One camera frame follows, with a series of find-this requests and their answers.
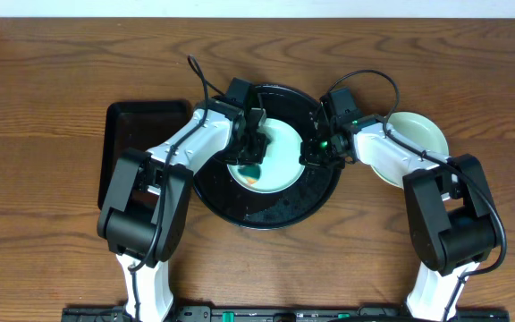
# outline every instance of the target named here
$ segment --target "white plate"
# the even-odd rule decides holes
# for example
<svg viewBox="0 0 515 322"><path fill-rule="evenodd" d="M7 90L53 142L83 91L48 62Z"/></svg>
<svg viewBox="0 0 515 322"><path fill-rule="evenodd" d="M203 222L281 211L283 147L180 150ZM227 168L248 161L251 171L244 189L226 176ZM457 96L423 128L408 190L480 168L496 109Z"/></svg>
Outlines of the white plate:
<svg viewBox="0 0 515 322"><path fill-rule="evenodd" d="M443 132L425 116L411 112L398 112L391 115L389 124L400 134L413 140L423 148L448 156L448 142L446 142ZM371 167L376 175L385 182L395 187L400 187L398 184L385 178L373 166Z"/></svg>
<svg viewBox="0 0 515 322"><path fill-rule="evenodd" d="M300 164L301 136L289 124L269 118L259 131L271 141L267 145L264 161L258 165L261 170L259 179L250 182L248 177L238 172L239 165L228 165L228 170L237 183L250 191L282 191L294 184L305 169Z"/></svg>

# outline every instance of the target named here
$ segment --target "wooden table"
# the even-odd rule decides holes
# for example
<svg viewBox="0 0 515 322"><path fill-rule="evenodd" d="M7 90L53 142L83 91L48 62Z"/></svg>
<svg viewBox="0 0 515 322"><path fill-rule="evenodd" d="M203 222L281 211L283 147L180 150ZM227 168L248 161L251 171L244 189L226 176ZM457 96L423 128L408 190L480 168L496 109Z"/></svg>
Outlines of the wooden table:
<svg viewBox="0 0 515 322"><path fill-rule="evenodd" d="M186 19L0 19L0 321L125 301L96 233L106 108L200 100L190 53L222 89L237 76L319 97L346 72L392 75L400 110L434 120L452 155L481 160L507 229L505 264L471 278L459 304L504 307L515 321L514 20ZM393 101L377 77L347 84L366 113ZM228 224L194 196L172 288L218 306L398 304L418 271L408 229L402 191L365 165L284 230Z"/></svg>

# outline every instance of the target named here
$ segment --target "round black tray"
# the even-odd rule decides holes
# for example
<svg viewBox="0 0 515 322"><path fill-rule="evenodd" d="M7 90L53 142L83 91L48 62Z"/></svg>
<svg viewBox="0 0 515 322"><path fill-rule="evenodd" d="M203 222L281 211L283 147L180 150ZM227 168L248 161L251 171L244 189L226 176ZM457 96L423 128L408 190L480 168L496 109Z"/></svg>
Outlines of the round black tray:
<svg viewBox="0 0 515 322"><path fill-rule="evenodd" d="M268 118L288 123L303 140L317 130L312 115L319 103L296 89L280 85L256 86ZM315 213L329 199L341 170L305 167L290 187L275 193L258 193L240 186L227 165L209 160L194 177L194 190L214 213L248 228L275 229L297 224Z"/></svg>

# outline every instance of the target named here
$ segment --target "wood grain surface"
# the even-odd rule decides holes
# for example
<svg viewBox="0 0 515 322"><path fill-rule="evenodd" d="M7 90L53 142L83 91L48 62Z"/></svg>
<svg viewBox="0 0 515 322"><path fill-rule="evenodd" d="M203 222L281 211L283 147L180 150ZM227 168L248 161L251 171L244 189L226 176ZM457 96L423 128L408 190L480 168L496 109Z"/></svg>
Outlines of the wood grain surface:
<svg viewBox="0 0 515 322"><path fill-rule="evenodd" d="M515 321L514 20L188 19L0 19L0 321L126 299L96 234L106 108L200 100L187 54L222 89L237 76L319 97L346 72L393 76L400 110L436 122L452 155L481 160L507 229L506 262L472 277L459 305ZM393 101L374 76L347 84L366 113ZM218 306L349 307L401 303L418 258L402 191L354 165L321 210L284 230L230 225L193 196L171 270L176 296Z"/></svg>

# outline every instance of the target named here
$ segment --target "white wall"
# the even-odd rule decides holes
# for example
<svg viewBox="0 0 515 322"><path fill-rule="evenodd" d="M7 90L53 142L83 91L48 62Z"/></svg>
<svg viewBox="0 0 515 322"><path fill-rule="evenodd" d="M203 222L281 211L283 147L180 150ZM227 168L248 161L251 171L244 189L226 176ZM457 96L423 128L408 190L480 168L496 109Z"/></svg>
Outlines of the white wall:
<svg viewBox="0 0 515 322"><path fill-rule="evenodd" d="M515 0L0 0L0 17L515 18Z"/></svg>

